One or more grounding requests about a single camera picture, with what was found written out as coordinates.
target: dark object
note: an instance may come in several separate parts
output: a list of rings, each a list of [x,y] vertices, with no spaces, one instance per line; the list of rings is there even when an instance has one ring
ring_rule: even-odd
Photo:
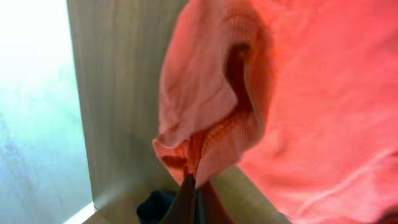
[[[195,179],[188,175],[177,196],[164,191],[152,192],[138,206],[142,224],[233,224],[210,182],[195,190]]]
[[[152,192],[148,199],[137,208],[140,223],[158,224],[174,202],[175,194],[163,190]]]

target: pink fabric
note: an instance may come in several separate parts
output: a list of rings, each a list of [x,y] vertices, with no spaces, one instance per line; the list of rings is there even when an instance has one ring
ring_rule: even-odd
[[[263,135],[271,79],[266,39],[250,1],[192,0],[182,11],[162,70],[160,135],[153,142],[178,183],[188,169],[201,186]],[[250,92],[256,111],[239,106],[225,74],[232,46],[242,43],[252,49],[244,78],[256,86]]]
[[[397,1],[191,0],[162,71],[159,159],[199,186],[256,144],[239,167],[294,223],[375,222],[398,206],[397,12]],[[240,42],[245,113],[224,74]]]

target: wood grain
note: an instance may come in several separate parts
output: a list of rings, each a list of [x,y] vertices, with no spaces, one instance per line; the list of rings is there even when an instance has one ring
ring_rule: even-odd
[[[87,219],[83,224],[109,224],[100,213],[95,213],[89,219]]]
[[[93,200],[111,223],[138,223],[136,207],[151,191],[178,189],[150,142],[158,127],[160,68],[185,3],[68,1]],[[279,215],[263,212],[272,206],[239,169],[215,184],[238,223],[264,218],[253,212],[268,220]]]

